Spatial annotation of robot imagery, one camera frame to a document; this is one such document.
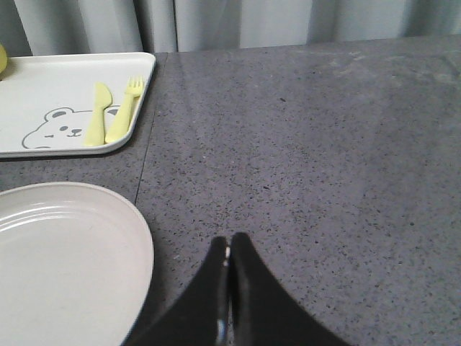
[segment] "gray curtain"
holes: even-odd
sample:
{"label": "gray curtain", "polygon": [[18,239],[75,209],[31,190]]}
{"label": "gray curtain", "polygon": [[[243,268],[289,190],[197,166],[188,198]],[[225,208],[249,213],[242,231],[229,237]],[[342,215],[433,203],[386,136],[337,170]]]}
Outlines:
{"label": "gray curtain", "polygon": [[172,52],[461,33],[460,0],[1,0],[11,56]]}

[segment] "bear illustration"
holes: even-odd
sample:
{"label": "bear illustration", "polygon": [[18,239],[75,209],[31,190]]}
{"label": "bear illustration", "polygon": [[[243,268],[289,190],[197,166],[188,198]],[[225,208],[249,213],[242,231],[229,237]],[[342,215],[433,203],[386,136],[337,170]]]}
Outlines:
{"label": "bear illustration", "polygon": [[[104,123],[112,122],[119,106],[108,107],[104,112]],[[91,120],[91,110],[74,111],[62,107],[45,114],[45,122],[22,139],[26,149],[39,148],[81,148],[84,146],[84,134]]]}

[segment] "white tray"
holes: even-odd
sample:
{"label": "white tray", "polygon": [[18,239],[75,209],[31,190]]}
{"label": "white tray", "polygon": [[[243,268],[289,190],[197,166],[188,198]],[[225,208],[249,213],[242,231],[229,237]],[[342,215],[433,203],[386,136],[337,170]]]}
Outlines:
{"label": "white tray", "polygon": [[[10,58],[0,75],[0,158],[103,154],[121,147],[133,133],[155,62],[149,53]],[[131,76],[142,76],[145,88],[127,134],[85,147],[94,83],[106,84],[112,93],[104,116],[108,128]]]}
{"label": "white tray", "polygon": [[148,224],[117,193],[76,182],[0,193],[0,345],[119,346],[152,269]]}

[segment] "yellow fork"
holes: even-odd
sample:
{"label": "yellow fork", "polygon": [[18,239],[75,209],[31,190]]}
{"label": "yellow fork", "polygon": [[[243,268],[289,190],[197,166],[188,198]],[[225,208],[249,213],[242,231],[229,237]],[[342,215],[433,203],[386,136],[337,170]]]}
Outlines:
{"label": "yellow fork", "polygon": [[131,77],[128,79],[128,85],[125,89],[125,97],[120,106],[114,121],[106,133],[106,143],[112,143],[121,139],[130,127],[131,115],[135,98],[141,96],[144,89],[142,77]]}

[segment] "gray countertop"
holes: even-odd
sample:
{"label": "gray countertop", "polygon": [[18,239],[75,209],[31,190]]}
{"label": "gray countertop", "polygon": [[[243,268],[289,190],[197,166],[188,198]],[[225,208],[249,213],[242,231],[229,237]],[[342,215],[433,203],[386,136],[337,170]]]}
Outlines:
{"label": "gray countertop", "polygon": [[211,238],[245,231],[295,300],[353,345],[461,345],[460,47],[449,36],[159,54],[125,147],[1,160],[0,190],[68,180],[134,202],[156,251],[141,326],[184,290]]}

